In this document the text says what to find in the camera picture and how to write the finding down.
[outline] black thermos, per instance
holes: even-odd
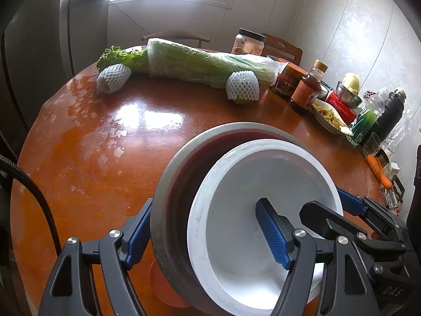
[[[403,113],[403,103],[406,95],[401,89],[396,89],[389,93],[389,98],[384,102],[384,112],[378,117],[373,126],[369,129],[367,134],[361,140],[361,145],[370,137],[371,133],[376,133],[380,141],[384,141],[389,135],[390,131],[399,122]]]

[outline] white bowl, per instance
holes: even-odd
[[[187,246],[193,270],[209,297],[236,316],[270,315],[287,271],[277,264],[255,217],[269,199],[279,215],[304,228],[299,212],[318,200],[343,215],[335,184],[307,151],[260,139],[225,154],[203,180],[189,214]],[[308,301],[320,291],[323,264],[316,264]]]

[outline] plate of food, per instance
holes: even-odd
[[[312,104],[312,111],[316,120],[329,132],[333,134],[353,135],[352,131],[339,116],[337,110],[329,103],[315,100]]]

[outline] bottle cap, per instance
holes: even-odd
[[[250,38],[256,39],[256,40],[258,40],[260,42],[265,42],[266,41],[266,37],[265,36],[263,36],[263,35],[261,35],[259,33],[254,33],[252,31],[245,30],[243,28],[240,28],[239,29],[238,34],[240,34],[242,36],[246,36],[246,37],[250,37]]]
[[[326,64],[324,64],[324,63],[322,63],[320,60],[316,60],[315,62],[314,62],[314,67],[316,68],[316,69],[319,69],[320,71],[322,71],[322,72],[326,72],[326,70],[328,69],[328,66],[326,65]]]

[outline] brown bottle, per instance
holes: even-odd
[[[328,66],[320,60],[314,62],[314,66],[309,71],[308,75],[301,78],[300,83],[294,94],[292,94],[289,104],[297,113],[304,113],[309,110],[312,103],[317,98],[321,91],[320,82],[325,74]]]

